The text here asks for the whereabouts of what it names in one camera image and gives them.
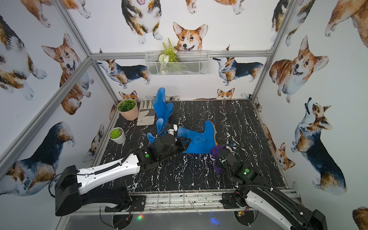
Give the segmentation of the purple cloth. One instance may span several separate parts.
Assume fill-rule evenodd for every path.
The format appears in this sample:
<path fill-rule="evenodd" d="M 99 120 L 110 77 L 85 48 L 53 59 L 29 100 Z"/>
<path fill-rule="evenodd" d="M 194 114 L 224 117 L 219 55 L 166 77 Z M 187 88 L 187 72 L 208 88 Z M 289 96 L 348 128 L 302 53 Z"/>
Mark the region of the purple cloth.
<path fill-rule="evenodd" d="M 226 168 L 226 159 L 222 156 L 222 152 L 226 149 L 224 145 L 217 145 L 210 151 L 210 155 L 215 158 L 214 170 L 217 173 L 222 173 Z"/>

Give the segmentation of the blue rubber boot back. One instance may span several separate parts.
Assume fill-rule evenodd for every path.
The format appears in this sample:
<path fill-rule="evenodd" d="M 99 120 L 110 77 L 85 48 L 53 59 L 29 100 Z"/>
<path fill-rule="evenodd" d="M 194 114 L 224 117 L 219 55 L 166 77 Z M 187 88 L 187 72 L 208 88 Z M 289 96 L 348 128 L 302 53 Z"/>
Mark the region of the blue rubber boot back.
<path fill-rule="evenodd" d="M 191 139 L 188 148 L 183 152 L 187 154 L 210 154 L 211 149 L 218 145 L 215 125 L 211 121 L 204 123 L 203 133 L 180 127 L 177 131 L 177 137 Z"/>

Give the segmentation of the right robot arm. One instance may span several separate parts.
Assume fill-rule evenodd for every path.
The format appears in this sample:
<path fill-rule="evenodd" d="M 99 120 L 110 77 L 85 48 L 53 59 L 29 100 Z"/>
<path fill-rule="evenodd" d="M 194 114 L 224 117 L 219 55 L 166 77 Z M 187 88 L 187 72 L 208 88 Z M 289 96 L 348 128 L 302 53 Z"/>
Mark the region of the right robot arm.
<path fill-rule="evenodd" d="M 225 209 L 253 208 L 273 220 L 285 230 L 326 230 L 327 221 L 322 212 L 311 211 L 292 200 L 273 186 L 246 160 L 238 160 L 230 145 L 218 145 L 211 149 L 215 157 L 214 168 L 225 173 L 238 188 L 222 194 Z"/>

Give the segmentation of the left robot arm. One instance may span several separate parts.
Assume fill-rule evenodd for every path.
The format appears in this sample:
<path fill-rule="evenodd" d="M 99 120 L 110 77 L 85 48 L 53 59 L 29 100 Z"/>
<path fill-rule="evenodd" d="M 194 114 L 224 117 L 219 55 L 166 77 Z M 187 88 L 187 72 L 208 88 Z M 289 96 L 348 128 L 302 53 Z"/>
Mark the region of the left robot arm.
<path fill-rule="evenodd" d="M 131 150 L 122 159 L 92 168 L 72 165 L 59 174 L 55 184 L 55 215 L 67 216 L 89 204 L 107 204 L 107 212 L 129 210 L 133 200 L 126 188 L 101 186 L 115 179 L 151 170 L 171 157 L 186 151 L 191 139 L 164 134 L 153 143 Z"/>

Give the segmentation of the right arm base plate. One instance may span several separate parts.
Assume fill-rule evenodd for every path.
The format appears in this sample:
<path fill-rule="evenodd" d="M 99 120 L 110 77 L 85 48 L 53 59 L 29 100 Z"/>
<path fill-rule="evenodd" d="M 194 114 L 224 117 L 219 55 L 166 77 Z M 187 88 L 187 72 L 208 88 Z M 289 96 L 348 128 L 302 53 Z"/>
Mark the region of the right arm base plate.
<path fill-rule="evenodd" d="M 224 209 L 236 209 L 246 208 L 248 205 L 245 201 L 245 196 L 239 192 L 222 193 L 221 200 L 219 201 Z"/>

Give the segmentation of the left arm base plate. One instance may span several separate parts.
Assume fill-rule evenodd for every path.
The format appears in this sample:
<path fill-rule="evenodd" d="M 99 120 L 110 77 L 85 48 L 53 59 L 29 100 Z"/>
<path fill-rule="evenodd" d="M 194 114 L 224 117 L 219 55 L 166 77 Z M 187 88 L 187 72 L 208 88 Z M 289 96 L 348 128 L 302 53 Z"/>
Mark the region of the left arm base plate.
<path fill-rule="evenodd" d="M 104 211 L 109 212 L 142 212 L 145 209 L 147 197 L 145 195 L 134 195 L 123 202 L 123 204 L 116 206 L 115 208 L 105 207 Z"/>

